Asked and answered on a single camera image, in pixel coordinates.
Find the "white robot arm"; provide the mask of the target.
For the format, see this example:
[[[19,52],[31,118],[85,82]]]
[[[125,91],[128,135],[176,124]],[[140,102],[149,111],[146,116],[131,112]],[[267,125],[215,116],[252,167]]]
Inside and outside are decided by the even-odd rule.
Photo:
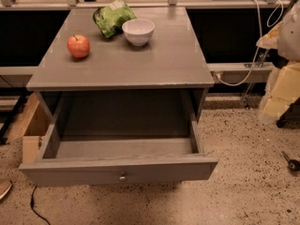
[[[281,58],[269,74],[259,106],[261,121],[275,123],[300,98],[300,1],[256,45]]]

